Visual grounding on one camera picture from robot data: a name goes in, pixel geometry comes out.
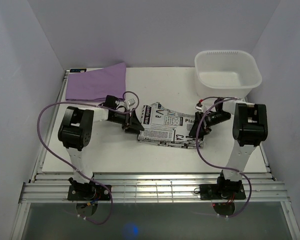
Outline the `newspaper print trousers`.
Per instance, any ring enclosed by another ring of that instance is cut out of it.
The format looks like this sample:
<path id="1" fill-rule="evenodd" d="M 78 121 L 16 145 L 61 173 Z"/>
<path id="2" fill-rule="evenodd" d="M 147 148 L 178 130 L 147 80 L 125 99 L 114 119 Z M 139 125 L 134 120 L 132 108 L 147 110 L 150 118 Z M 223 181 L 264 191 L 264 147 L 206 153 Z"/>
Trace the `newspaper print trousers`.
<path id="1" fill-rule="evenodd" d="M 195 115 L 165 108 L 160 102 L 142 107 L 142 130 L 137 140 L 156 146 L 195 149 L 195 137 L 190 131 L 195 122 Z"/>

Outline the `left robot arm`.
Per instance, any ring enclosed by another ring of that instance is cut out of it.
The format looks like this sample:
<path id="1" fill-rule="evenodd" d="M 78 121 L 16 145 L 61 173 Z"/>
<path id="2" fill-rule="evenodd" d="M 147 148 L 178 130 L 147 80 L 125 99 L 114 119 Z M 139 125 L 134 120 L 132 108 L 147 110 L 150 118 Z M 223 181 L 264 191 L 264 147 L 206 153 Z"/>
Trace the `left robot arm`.
<path id="1" fill-rule="evenodd" d="M 125 100 L 107 95 L 99 106 L 78 108 L 68 106 L 58 130 L 58 140 L 65 147 L 70 163 L 74 166 L 73 176 L 68 179 L 69 201 L 109 201 L 112 187 L 101 186 L 92 181 L 93 172 L 84 164 L 83 153 L 92 138 L 93 124 L 108 121 L 120 124 L 125 133 L 138 135 L 144 131 L 133 105 L 135 100 Z"/>

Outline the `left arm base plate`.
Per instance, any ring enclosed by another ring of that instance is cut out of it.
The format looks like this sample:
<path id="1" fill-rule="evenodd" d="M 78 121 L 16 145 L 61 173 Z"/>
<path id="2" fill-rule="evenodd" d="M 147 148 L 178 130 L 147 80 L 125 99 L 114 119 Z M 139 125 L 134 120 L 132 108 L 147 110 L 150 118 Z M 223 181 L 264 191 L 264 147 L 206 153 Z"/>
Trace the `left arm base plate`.
<path id="1" fill-rule="evenodd" d="M 109 190 L 106 190 L 104 187 L 97 185 L 95 190 L 91 194 L 84 194 L 79 190 L 76 190 L 72 185 L 68 189 L 67 200 L 68 201 L 109 201 L 110 194 L 109 192 L 112 190 L 111 185 L 106 185 Z"/>

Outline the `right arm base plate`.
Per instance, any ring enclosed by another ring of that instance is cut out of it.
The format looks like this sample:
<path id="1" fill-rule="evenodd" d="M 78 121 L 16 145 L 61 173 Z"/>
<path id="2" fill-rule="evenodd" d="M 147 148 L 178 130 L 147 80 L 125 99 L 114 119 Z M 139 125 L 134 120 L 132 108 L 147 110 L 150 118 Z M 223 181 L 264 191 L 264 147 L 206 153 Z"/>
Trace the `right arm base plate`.
<path id="1" fill-rule="evenodd" d="M 221 189 L 215 184 L 200 184 L 199 194 L 201 200 L 228 200 L 234 197 L 234 200 L 245 200 L 246 193 L 243 185 L 239 188 Z"/>

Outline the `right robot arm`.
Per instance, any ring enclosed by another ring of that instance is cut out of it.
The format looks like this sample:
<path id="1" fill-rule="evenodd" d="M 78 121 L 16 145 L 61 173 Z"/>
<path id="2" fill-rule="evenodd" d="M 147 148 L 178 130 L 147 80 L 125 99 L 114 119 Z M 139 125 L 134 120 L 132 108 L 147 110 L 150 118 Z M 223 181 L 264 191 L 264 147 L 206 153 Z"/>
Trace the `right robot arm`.
<path id="1" fill-rule="evenodd" d="M 196 149 L 200 141 L 211 132 L 211 127 L 233 120 L 233 148 L 225 167 L 214 184 L 201 184 L 198 194 L 201 200 L 244 200 L 250 196 L 245 193 L 242 179 L 251 154 L 268 137 L 267 108 L 264 104 L 244 102 L 235 97 L 215 97 L 214 104 L 205 108 L 203 100 L 196 104 L 195 120 L 189 136 L 194 138 Z"/>

